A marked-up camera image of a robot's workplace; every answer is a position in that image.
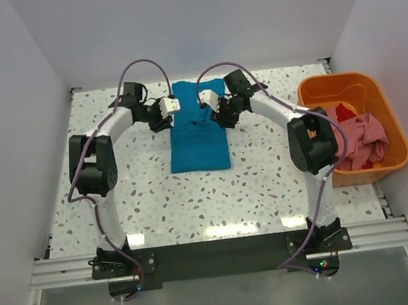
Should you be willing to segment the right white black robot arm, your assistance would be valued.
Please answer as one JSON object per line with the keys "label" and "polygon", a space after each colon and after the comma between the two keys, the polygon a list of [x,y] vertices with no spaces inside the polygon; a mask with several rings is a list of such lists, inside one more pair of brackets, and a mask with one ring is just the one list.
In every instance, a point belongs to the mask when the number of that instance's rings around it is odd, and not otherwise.
{"label": "right white black robot arm", "polygon": [[258,81],[251,84],[241,69],[230,72],[223,80],[230,95],[202,91],[198,94],[200,105],[209,106],[210,119],[223,128],[235,127],[239,115],[248,111],[266,117],[287,132],[291,161],[305,175],[309,210],[308,232],[295,255],[309,247],[324,252],[341,229],[332,203],[331,178],[339,147],[326,112],[271,95]]}

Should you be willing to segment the blue t shirt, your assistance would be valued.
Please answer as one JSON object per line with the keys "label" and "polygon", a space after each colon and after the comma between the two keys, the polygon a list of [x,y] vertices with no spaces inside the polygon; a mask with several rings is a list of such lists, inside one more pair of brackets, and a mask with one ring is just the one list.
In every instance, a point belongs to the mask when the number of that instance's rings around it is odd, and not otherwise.
{"label": "blue t shirt", "polygon": [[225,92],[224,81],[211,79],[199,84],[179,81],[172,84],[181,111],[174,116],[170,131],[171,172],[228,170],[231,167],[226,130],[210,119],[211,109],[202,109],[197,93],[209,89]]}

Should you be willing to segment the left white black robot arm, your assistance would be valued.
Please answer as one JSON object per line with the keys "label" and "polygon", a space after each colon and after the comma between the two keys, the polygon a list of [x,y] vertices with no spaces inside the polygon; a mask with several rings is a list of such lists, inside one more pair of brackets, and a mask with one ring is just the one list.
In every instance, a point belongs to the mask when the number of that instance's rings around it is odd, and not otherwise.
{"label": "left white black robot arm", "polygon": [[146,91],[143,84],[125,83],[123,87],[123,95],[105,118],[87,133],[72,135],[68,142],[71,186],[67,200],[89,202],[100,241],[90,265],[95,272],[111,270],[119,276],[140,275],[143,271],[131,255],[116,209],[118,165],[114,144],[136,123],[146,123],[155,133],[170,128],[173,115],[181,110],[179,100],[172,93],[149,103],[143,99]]}

